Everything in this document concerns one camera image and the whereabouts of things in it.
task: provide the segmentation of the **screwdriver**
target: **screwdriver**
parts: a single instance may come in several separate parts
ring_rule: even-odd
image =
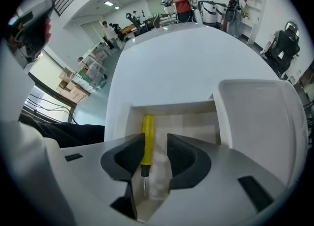
[[[147,181],[152,162],[153,141],[154,141],[154,117],[145,115],[143,118],[142,133],[145,134],[144,157],[141,161],[141,176],[144,177],[144,196],[147,193]]]

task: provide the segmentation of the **gray pants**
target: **gray pants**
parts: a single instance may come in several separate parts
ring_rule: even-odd
[[[240,12],[236,11],[234,19],[229,23],[228,33],[230,35],[241,35],[241,33],[239,33],[241,17]]]
[[[116,48],[117,50],[120,50],[120,48],[119,48],[119,46],[118,46],[118,44],[114,38],[110,39],[109,41],[113,45],[114,48]]]

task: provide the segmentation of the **black pants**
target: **black pants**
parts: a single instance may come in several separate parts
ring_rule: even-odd
[[[178,20],[179,20],[179,23],[192,22],[192,12],[187,11],[183,13],[178,13]]]
[[[104,126],[40,122],[23,113],[19,121],[35,128],[44,138],[56,140],[60,148],[104,142]]]

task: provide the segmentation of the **fluorescent light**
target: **fluorescent light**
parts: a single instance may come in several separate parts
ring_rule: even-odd
[[[110,6],[110,7],[113,5],[113,4],[112,4],[111,2],[109,2],[109,1],[106,1],[105,4],[108,5],[108,6]]]

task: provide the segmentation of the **white shelving rack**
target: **white shelving rack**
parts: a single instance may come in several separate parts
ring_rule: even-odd
[[[266,0],[247,0],[246,3],[244,11],[248,13],[248,19],[241,19],[241,30],[249,38],[247,44],[253,44],[261,26]]]

